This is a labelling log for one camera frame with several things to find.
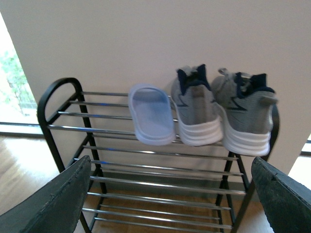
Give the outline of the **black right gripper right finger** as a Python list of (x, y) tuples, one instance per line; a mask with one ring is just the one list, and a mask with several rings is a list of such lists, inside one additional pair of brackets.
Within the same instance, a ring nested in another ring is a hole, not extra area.
[(276, 233), (311, 231), (311, 190), (260, 157), (251, 174), (267, 220)]

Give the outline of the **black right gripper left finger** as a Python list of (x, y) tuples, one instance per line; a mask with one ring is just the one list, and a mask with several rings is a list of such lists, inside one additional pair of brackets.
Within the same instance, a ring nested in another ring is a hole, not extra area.
[(2, 233), (72, 233), (88, 191), (91, 162), (82, 157), (0, 216)]

